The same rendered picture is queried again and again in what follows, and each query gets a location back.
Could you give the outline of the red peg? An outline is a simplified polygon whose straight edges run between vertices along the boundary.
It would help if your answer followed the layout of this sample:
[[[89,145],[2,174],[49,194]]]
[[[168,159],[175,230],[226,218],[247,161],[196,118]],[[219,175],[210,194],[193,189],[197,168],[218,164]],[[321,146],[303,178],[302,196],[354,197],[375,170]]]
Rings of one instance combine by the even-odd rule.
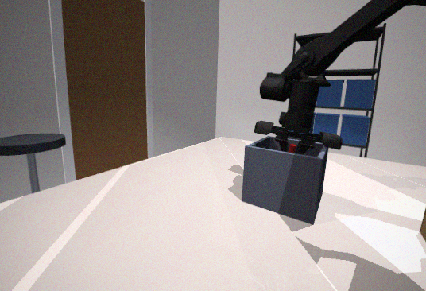
[[[295,153],[296,145],[290,144],[288,153]]]

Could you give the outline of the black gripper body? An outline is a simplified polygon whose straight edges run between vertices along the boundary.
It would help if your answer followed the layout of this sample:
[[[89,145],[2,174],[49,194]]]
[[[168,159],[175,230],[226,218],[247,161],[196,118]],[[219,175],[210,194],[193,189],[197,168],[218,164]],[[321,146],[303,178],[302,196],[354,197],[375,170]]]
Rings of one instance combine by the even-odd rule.
[[[255,125],[254,133],[264,135],[274,133],[276,138],[282,140],[287,140],[288,137],[301,138],[303,144],[313,146],[314,143],[321,142],[326,148],[341,150],[343,140],[337,134],[321,131],[320,134],[309,133],[315,108],[316,106],[308,104],[289,103],[285,128],[274,126],[273,122],[259,121]],[[293,132],[288,130],[293,130]]]

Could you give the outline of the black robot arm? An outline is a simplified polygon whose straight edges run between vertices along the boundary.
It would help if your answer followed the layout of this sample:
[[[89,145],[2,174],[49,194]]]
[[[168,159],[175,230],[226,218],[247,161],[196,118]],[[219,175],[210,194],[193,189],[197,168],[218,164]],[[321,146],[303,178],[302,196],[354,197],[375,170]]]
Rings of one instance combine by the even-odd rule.
[[[260,86],[263,99],[316,105],[320,87],[331,84],[323,73],[343,52],[404,6],[426,6],[426,0],[370,0],[331,33],[299,48],[281,73],[267,72]],[[309,76],[317,76],[309,77]],[[293,81],[299,80],[299,81]]]

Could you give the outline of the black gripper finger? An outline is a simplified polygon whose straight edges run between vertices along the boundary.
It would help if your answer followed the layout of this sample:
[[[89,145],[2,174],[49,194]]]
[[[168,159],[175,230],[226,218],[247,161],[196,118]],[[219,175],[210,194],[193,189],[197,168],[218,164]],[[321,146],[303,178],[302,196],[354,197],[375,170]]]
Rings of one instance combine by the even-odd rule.
[[[304,155],[307,151],[308,151],[308,149],[314,149],[315,148],[315,146],[313,146],[313,145],[307,145],[307,144],[303,144],[300,140],[299,140],[299,143],[298,143],[298,146],[297,146],[297,149],[296,149],[296,154],[300,154],[300,155]]]
[[[282,139],[275,138],[275,141],[280,142],[281,151],[283,151],[283,152],[287,152],[288,151],[289,138],[287,138],[287,140],[282,140]]]

